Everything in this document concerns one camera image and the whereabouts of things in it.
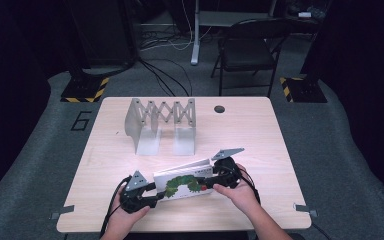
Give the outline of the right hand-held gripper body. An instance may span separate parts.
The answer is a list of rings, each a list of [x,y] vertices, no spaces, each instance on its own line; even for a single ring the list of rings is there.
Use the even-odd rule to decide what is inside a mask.
[[[230,188],[235,188],[239,184],[242,174],[232,156],[242,151],[244,148],[221,149],[211,158],[214,162],[213,173],[215,174],[213,184]]]

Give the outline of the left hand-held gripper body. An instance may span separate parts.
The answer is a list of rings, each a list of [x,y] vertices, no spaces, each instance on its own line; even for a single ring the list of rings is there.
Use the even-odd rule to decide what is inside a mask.
[[[148,201],[152,196],[142,196],[146,191],[145,186],[147,184],[149,184],[149,182],[138,170],[136,170],[132,176],[127,178],[127,184],[120,194],[121,208],[125,212],[134,213],[145,206],[149,206]]]

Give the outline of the white picture book with caterpillar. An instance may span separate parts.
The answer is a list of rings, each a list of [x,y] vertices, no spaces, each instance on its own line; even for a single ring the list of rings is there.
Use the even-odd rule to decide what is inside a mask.
[[[212,190],[198,179],[212,176],[210,160],[204,159],[155,172],[153,179],[157,192],[163,192],[163,201],[167,201],[211,193]]]

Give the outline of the person's left hand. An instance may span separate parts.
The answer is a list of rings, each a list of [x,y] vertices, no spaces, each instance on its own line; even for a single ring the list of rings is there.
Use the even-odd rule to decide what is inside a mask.
[[[107,230],[110,231],[120,231],[120,232],[130,232],[136,222],[142,219],[149,211],[150,207],[145,206],[144,208],[138,210],[134,213],[127,213],[119,207],[120,203],[120,193],[122,188],[117,192],[113,204],[112,204],[112,215],[109,217]]]

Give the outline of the person's right hand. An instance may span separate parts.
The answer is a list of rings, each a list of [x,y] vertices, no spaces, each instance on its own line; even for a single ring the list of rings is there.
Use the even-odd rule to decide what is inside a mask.
[[[256,212],[261,205],[258,203],[253,189],[248,184],[250,179],[246,174],[245,167],[241,164],[237,164],[237,166],[242,174],[242,179],[235,188],[227,188],[219,184],[214,184],[213,189],[229,198],[246,216],[250,216],[250,214]]]

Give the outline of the grey expandable metal book rack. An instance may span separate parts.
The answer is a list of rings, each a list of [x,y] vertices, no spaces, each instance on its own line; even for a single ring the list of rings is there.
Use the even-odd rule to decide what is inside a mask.
[[[133,98],[124,129],[133,141],[136,155],[157,155],[165,132],[172,138],[174,155],[190,156],[195,154],[196,125],[194,98],[186,102],[148,100],[146,104]]]

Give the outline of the grey tape strip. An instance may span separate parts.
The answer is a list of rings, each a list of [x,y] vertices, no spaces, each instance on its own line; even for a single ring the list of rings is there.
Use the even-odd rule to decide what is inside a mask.
[[[297,212],[308,213],[311,217],[318,217],[319,216],[316,209],[311,209],[310,207],[308,207],[306,205],[301,205],[301,204],[294,203],[293,204],[293,208]]]
[[[61,215],[73,212],[74,208],[75,208],[74,205],[69,205],[69,206],[61,207],[59,210],[51,212],[50,216],[49,216],[49,219],[50,220],[58,220]]]

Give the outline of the black stand base hazard stripes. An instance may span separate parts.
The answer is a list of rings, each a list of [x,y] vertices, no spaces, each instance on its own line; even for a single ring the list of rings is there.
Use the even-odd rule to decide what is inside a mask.
[[[327,99],[317,82],[305,78],[280,78],[286,100],[291,103],[326,103]]]
[[[61,94],[61,102],[98,102],[102,97],[108,78],[94,78],[79,82],[71,79]]]

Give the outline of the black folding chair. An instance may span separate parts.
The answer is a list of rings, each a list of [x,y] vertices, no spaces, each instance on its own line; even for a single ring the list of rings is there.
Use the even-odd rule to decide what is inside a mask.
[[[219,71],[219,95],[223,94],[225,72],[271,70],[268,83],[240,84],[236,88],[267,87],[266,96],[270,97],[283,43],[290,36],[292,25],[281,18],[248,19],[228,27],[224,36],[218,40],[218,56],[211,76]]]

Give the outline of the white desk leg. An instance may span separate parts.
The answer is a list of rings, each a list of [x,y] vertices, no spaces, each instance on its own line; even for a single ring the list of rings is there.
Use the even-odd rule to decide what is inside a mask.
[[[196,66],[199,62],[199,51],[200,51],[200,9],[199,0],[195,0],[194,10],[194,42],[190,63],[192,66]]]

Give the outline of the grey desk top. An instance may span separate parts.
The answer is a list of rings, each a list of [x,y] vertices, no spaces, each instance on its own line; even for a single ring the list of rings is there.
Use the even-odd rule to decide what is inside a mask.
[[[269,17],[268,13],[200,11],[198,24],[200,26],[229,27],[240,21]]]

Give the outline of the black cabinet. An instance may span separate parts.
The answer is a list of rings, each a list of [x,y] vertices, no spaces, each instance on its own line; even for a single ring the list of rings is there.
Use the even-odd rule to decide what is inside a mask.
[[[88,63],[130,68],[138,58],[131,0],[68,0]]]

